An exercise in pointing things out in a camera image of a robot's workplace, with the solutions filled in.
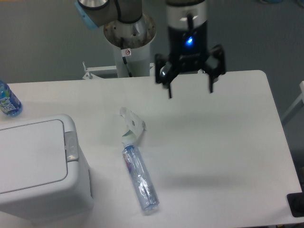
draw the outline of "black object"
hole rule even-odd
[[[304,193],[290,193],[287,200],[291,213],[294,217],[304,217]]]
[[[213,83],[219,75],[226,73],[225,54],[221,45],[216,45],[211,51],[207,50],[207,22],[193,27],[193,16],[187,15],[188,30],[168,27],[170,54],[155,55],[155,81],[169,89],[170,83],[179,73],[198,71],[202,69],[209,75],[209,90],[213,92]],[[218,61],[215,68],[206,63],[212,56]]]

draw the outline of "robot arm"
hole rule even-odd
[[[226,73],[226,67],[221,45],[207,50],[207,1],[166,0],[166,5],[170,54],[155,56],[156,83],[169,89],[171,98],[170,84],[179,73],[202,69],[209,75],[212,93],[213,83],[219,75]],[[141,0],[77,0],[76,7],[90,28],[116,21],[112,25],[111,37],[107,32],[105,35],[121,49],[139,48],[155,36],[155,32],[147,35],[149,20],[143,17]],[[216,67],[206,62],[209,57],[218,61]]]
[[[141,0],[78,0],[76,7],[81,16],[88,17],[96,28],[115,20],[131,24],[143,15]]]
[[[209,90],[219,75],[226,72],[224,50],[221,45],[207,50],[207,1],[167,0],[167,21],[170,54],[155,56],[156,83],[169,89],[172,80],[182,72],[202,69],[209,75]],[[212,68],[206,63],[212,56],[218,64]]]

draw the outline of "plastic water bottle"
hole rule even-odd
[[[22,112],[22,104],[10,90],[10,87],[0,80],[0,110],[8,116],[17,116]]]
[[[149,211],[155,208],[160,202],[138,148],[130,144],[125,146],[123,158],[142,209]]]

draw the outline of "white table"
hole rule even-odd
[[[303,222],[286,195],[300,192],[266,75],[230,72],[209,94],[208,77],[183,75],[171,100],[153,77],[12,84],[23,113],[0,124],[70,115],[91,166],[92,211],[37,227],[237,228]],[[126,106],[147,124],[140,150],[160,199],[141,212],[122,160]],[[32,227],[0,213],[0,227]]]

